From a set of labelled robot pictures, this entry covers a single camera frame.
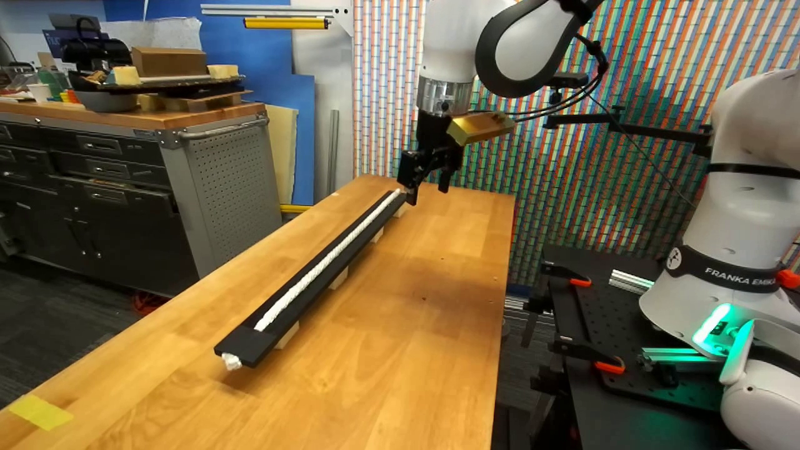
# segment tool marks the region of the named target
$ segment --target black bracket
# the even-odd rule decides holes
[[[440,170],[438,189],[451,190],[452,175],[461,170],[465,147],[451,135],[452,119],[435,119],[420,110],[418,119],[418,151],[401,154],[397,184],[407,189],[407,202],[418,202],[418,189],[426,179]]]
[[[553,90],[551,105],[560,104],[560,92]],[[558,131],[560,126],[586,126],[586,122],[607,122],[607,131],[623,132],[623,135],[645,135],[657,141],[681,141],[696,145],[696,155],[710,159],[710,126],[701,126],[701,131],[671,131],[671,129],[645,129],[645,126],[627,126],[623,122],[620,105],[613,109],[613,112],[596,112],[596,116],[548,116],[546,126],[548,131]]]

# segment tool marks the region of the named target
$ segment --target gray metal cabinet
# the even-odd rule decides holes
[[[160,132],[0,119],[0,230],[20,259],[175,295],[276,227],[265,119]]]

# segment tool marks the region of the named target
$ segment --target white robotic arm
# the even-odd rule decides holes
[[[602,0],[428,0],[418,85],[418,151],[402,154],[397,180],[412,194],[440,170],[440,190],[461,170],[463,145],[447,131],[470,110],[475,72],[503,99],[553,82],[578,29]]]
[[[556,0],[431,0],[418,109],[438,119],[468,112],[475,72],[496,96],[536,92],[583,21]]]
[[[751,447],[770,450],[800,440],[800,306],[777,277],[798,270],[780,267],[800,239],[798,119],[798,70],[747,77],[721,96],[702,201],[668,270],[641,301],[661,331],[741,369],[721,377],[723,420]],[[741,354],[732,337],[747,324],[751,341],[782,359]]]

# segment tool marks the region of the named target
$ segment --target wooden table surface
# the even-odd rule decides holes
[[[257,371],[213,345],[386,190],[361,179],[0,412],[0,447],[491,447],[515,202],[426,186]]]
[[[123,131],[181,131],[190,126],[208,126],[217,120],[263,116],[265,105],[236,105],[223,110],[202,112],[93,112],[75,104],[0,104],[0,119],[23,119],[23,120],[80,120],[93,126],[123,129]]]

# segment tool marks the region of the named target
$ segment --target green light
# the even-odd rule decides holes
[[[643,349],[643,355],[665,365],[702,365],[707,359],[696,349]]]
[[[726,369],[721,374],[721,382],[723,386],[732,386],[742,377],[745,374],[745,362],[753,349],[753,337],[755,337],[755,320],[747,320],[738,334],[735,341],[730,345]]]
[[[710,319],[701,326],[701,331],[693,336],[693,344],[712,351],[710,345],[706,345],[707,336],[726,320],[726,316],[730,312],[730,302],[717,306],[716,312],[710,312]]]

